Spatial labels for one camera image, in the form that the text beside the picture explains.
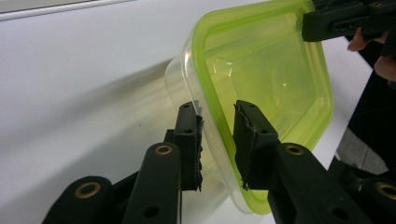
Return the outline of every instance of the white table surface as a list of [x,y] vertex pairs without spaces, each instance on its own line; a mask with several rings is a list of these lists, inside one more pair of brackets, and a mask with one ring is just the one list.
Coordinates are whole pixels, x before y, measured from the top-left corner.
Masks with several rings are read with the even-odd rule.
[[[253,2],[146,0],[0,21],[0,223],[40,223],[85,175],[136,172],[174,128],[163,73],[194,23]],[[343,38],[323,47],[335,107],[314,154],[328,167],[371,68]],[[183,194],[183,223],[274,222],[240,213],[216,167],[204,175],[203,192]]]

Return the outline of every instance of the container lid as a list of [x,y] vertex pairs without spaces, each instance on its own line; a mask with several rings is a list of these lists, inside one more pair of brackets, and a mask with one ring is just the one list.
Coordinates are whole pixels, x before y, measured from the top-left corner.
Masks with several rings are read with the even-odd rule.
[[320,43],[302,38],[311,1],[276,0],[213,11],[196,24],[181,58],[191,99],[203,109],[206,141],[235,204],[270,212],[267,191],[242,189],[235,164],[234,107],[258,106],[281,142],[313,149],[332,117]]

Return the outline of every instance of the brass ring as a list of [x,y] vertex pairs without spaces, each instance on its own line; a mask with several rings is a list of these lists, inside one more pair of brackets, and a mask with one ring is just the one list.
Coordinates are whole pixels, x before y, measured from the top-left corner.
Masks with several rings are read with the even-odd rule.
[[380,194],[396,201],[396,187],[395,186],[390,185],[388,183],[384,183],[384,182],[378,182],[378,183],[376,183],[375,186],[376,186],[376,190]]
[[[89,192],[83,192],[83,190],[87,187],[93,186],[93,189],[90,190]],[[95,195],[97,192],[100,190],[100,184],[97,182],[87,182],[82,185],[80,185],[76,191],[75,191],[75,196],[76,198],[80,199],[87,199],[90,198],[91,196]]]
[[293,155],[300,156],[303,155],[303,151],[297,147],[287,147],[286,150]]
[[169,146],[162,145],[155,148],[155,153],[161,156],[167,155],[171,152],[172,152],[172,148]]

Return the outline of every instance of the human hand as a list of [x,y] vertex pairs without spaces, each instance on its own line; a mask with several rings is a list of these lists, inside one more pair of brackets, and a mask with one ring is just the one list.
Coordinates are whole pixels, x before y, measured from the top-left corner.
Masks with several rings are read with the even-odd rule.
[[[383,36],[375,41],[379,43],[385,43],[388,38],[389,32],[385,32]],[[359,28],[353,39],[350,41],[347,49],[351,51],[359,51],[364,49],[371,40],[364,40],[363,35],[361,33],[361,28]],[[376,61],[374,66],[375,72],[390,81],[396,81],[396,55],[391,56],[380,56]]]

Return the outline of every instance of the plastic container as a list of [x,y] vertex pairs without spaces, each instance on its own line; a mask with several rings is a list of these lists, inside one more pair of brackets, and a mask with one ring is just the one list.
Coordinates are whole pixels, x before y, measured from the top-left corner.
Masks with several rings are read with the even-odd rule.
[[236,100],[257,105],[281,142],[313,149],[332,116],[332,93],[320,43],[302,40],[310,1],[276,0],[213,11],[196,24],[165,73],[176,107],[202,108],[204,135],[235,205],[267,214],[267,191],[244,190],[234,161]]

